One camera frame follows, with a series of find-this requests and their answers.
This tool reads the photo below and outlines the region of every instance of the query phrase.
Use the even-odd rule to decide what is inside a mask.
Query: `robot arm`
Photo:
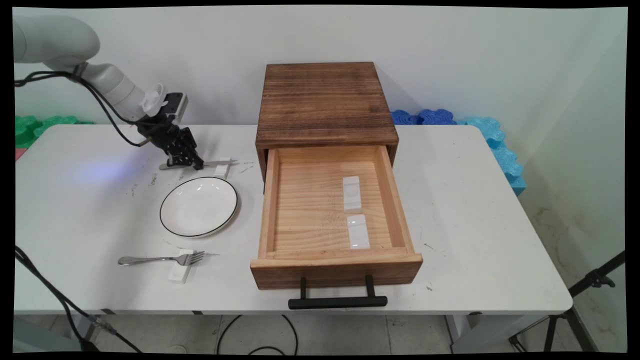
[[[95,31],[68,16],[13,17],[13,62],[44,63],[52,70],[73,72],[100,50]],[[81,77],[104,95],[123,117],[145,116],[145,93],[112,64],[86,64]]]
[[[86,62],[99,50],[98,35],[80,20],[66,16],[13,17],[13,62],[42,62],[52,70],[79,75],[169,156],[165,168],[193,166],[200,170],[204,162],[195,151],[191,131],[175,125],[187,106],[186,94],[167,94],[162,84],[145,94],[114,65]]]

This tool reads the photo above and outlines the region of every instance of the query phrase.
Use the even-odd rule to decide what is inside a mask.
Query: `black metal handle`
[[[376,296],[373,289],[373,276],[365,276],[367,296],[363,297],[322,297],[307,299],[307,279],[300,279],[300,299],[289,299],[289,309],[332,309],[335,307],[371,307],[386,306],[386,296]]]

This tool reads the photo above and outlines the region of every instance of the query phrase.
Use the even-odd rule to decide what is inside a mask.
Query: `white plate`
[[[198,177],[178,185],[160,206],[160,222],[180,236],[201,236],[219,229],[236,212],[236,189],[217,177]]]

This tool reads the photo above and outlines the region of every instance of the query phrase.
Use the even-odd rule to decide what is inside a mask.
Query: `wooden cabinet top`
[[[267,65],[258,150],[397,143],[373,62]]]

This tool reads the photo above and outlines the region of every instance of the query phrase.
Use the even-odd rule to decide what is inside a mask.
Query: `open drawer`
[[[270,149],[258,258],[260,289],[362,286],[413,281],[422,256],[404,218],[387,148],[376,146]],[[369,249],[351,249],[342,178],[360,177]]]

